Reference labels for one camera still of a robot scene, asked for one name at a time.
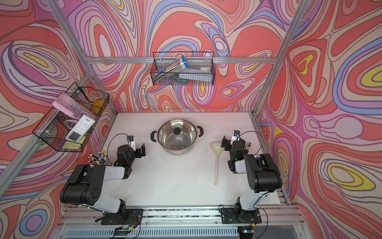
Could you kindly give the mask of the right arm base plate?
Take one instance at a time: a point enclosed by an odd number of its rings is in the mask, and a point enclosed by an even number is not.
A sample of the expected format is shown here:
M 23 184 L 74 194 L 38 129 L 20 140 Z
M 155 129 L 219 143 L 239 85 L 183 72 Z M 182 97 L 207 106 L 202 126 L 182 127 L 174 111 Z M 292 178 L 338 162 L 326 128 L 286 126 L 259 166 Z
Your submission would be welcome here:
M 245 211 L 235 208 L 220 207 L 221 220 L 223 224 L 260 224 L 262 223 L 259 209 Z

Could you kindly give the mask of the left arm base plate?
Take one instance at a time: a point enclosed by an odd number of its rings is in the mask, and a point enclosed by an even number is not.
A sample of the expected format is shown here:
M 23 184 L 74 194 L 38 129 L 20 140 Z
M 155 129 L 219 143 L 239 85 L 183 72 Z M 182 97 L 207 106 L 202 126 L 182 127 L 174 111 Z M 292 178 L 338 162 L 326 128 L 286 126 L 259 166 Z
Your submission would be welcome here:
M 100 218 L 100 223 L 103 226 L 138 226 L 141 224 L 143 211 L 143 209 L 127 209 L 122 213 L 104 214 L 104 216 Z

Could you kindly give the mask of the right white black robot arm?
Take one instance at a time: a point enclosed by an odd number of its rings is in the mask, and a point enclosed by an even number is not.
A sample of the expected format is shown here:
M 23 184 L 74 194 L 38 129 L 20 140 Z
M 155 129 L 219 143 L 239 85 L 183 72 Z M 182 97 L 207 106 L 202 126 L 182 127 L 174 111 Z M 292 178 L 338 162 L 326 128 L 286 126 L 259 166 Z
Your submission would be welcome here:
M 238 197 L 234 207 L 220 209 L 223 224 L 259 224 L 258 205 L 269 194 L 282 187 L 281 174 L 270 154 L 250 154 L 250 143 L 235 136 L 223 137 L 221 147 L 229 152 L 227 162 L 234 174 L 246 174 L 249 189 Z

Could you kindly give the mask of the cream plastic ladle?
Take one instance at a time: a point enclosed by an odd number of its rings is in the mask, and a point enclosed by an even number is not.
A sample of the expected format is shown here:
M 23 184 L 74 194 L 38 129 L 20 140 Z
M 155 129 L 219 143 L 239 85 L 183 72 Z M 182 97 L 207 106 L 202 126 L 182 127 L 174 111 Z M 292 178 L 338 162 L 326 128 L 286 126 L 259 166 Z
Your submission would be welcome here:
M 214 186 L 218 185 L 218 167 L 219 167 L 219 157 L 221 153 L 224 151 L 224 148 L 221 147 L 220 142 L 213 142 L 210 145 L 211 149 L 215 153 L 215 165 L 214 165 Z

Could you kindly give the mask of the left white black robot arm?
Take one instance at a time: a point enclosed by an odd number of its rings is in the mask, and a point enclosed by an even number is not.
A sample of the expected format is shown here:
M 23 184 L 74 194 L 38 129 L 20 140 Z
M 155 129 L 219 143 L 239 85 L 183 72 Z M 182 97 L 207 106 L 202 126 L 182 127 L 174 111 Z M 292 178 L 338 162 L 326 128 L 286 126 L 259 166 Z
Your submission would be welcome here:
M 106 181 L 128 179 L 135 159 L 144 156 L 145 144 L 138 149 L 126 144 L 117 149 L 117 160 L 112 166 L 77 165 L 60 193 L 61 203 L 102 212 L 102 217 L 95 223 L 104 226 L 140 225 L 143 210 L 127 209 L 124 200 L 110 196 L 102 187 Z

